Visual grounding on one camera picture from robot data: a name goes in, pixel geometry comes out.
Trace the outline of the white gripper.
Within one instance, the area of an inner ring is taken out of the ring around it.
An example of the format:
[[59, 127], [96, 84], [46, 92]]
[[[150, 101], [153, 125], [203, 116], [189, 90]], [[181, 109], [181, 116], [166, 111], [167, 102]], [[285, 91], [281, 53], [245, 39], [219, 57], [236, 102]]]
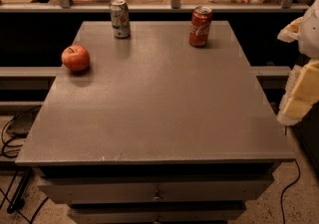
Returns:
[[[283, 28], [277, 39], [291, 43], [298, 40], [299, 52], [311, 59], [319, 58], [319, 0], [308, 8], [303, 19], [299, 17]], [[283, 125], [301, 121], [314, 104], [319, 102], [319, 61], [310, 61], [303, 67], [295, 65], [279, 105], [277, 120]]]

